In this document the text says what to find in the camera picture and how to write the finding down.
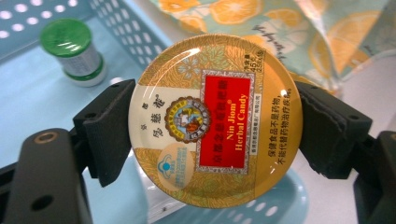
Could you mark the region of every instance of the white label section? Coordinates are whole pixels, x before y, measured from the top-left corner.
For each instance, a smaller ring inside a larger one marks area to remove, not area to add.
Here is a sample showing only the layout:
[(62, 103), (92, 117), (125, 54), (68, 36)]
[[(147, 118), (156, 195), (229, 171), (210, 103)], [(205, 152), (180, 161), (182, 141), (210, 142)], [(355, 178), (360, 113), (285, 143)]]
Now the white label section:
[(75, 77), (83, 77), (98, 69), (101, 58), (93, 44), (82, 53), (71, 58), (57, 58), (64, 67), (64, 71)]
[[(165, 128), (166, 109), (180, 97), (200, 97), (199, 90), (136, 85), (129, 108), (129, 135), (133, 148), (164, 149), (177, 142)], [(195, 151), (196, 143), (185, 144)]]
[(254, 94), (251, 119), (250, 155), (257, 155), (260, 137), (260, 114), (262, 111), (262, 95)]

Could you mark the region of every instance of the metal screw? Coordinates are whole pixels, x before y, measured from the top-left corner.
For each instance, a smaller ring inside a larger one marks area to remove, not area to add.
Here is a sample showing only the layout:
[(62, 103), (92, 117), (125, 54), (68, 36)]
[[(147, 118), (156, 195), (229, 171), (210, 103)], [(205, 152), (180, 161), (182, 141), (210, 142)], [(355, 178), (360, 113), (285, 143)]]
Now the metal screw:
[(58, 134), (56, 132), (42, 133), (35, 138), (35, 143), (46, 144), (46, 143), (52, 142), (57, 137), (58, 137)]

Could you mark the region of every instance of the small jar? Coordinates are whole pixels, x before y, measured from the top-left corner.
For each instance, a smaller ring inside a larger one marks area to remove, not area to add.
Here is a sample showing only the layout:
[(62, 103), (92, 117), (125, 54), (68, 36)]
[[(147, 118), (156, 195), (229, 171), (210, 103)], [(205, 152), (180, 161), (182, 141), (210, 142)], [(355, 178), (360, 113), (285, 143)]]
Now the small jar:
[(41, 45), (56, 57), (64, 73), (82, 87), (99, 84), (106, 76), (102, 55), (92, 43), (89, 27), (82, 21), (61, 19), (44, 27)]

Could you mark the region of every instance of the red label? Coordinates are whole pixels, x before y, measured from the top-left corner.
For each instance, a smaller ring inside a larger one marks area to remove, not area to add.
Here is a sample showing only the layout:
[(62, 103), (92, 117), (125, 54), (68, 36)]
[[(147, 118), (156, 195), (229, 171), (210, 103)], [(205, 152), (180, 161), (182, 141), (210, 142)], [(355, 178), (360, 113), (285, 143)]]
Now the red label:
[(205, 104), (212, 122), (201, 140), (200, 166), (244, 168), (250, 78), (205, 77)]

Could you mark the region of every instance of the screw hole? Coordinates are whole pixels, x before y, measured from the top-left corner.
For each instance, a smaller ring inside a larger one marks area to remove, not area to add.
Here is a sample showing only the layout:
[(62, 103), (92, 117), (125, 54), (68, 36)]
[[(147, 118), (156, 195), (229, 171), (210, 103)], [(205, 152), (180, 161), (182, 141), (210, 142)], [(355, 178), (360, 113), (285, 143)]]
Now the screw hole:
[(37, 144), (46, 144), (48, 142), (52, 142), (57, 137), (58, 137), (58, 134), (55, 132), (42, 133), (35, 138), (35, 142)]
[(95, 116), (96, 116), (95, 113), (89, 113), (89, 114), (86, 114), (86, 115), (85, 115), (85, 118), (86, 118), (86, 119), (93, 119)]
[(356, 115), (349, 115), (349, 118), (350, 118), (350, 119), (359, 119), (359, 117), (356, 116)]
[(32, 203), (32, 210), (35, 212), (41, 211), (47, 208), (53, 202), (53, 197), (51, 195), (44, 195), (38, 199), (36, 199)]

